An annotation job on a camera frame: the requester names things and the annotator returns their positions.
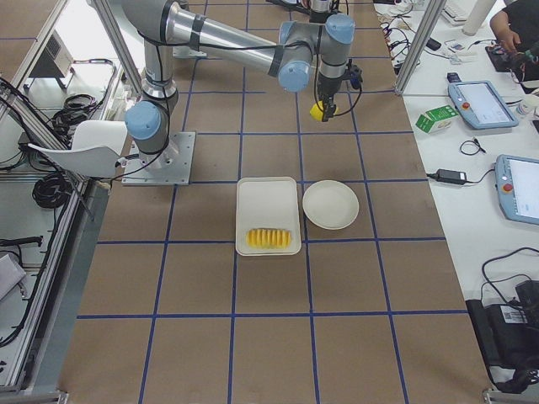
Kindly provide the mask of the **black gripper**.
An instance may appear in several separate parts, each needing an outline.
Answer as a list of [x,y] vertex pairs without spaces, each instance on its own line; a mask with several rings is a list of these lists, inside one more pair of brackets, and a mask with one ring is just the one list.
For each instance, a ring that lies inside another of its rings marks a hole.
[[328,122],[334,117],[334,96],[340,90],[342,77],[326,77],[322,73],[317,76],[317,100],[322,105],[322,122]]

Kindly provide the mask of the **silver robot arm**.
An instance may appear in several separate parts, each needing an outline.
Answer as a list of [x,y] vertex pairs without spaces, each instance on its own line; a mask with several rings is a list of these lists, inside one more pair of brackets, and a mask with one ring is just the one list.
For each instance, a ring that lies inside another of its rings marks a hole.
[[360,178],[357,148],[346,135],[307,139],[297,133],[294,95],[311,89],[311,114],[339,115],[343,82],[360,84],[349,60],[355,24],[337,13],[320,24],[286,21],[271,42],[215,21],[185,1],[123,1],[126,20],[142,37],[142,101],[129,113],[151,116],[129,131],[151,172],[164,175],[183,155],[172,126],[177,77],[191,75],[185,124],[199,131],[191,177],[231,182],[244,175],[285,175],[314,181]]

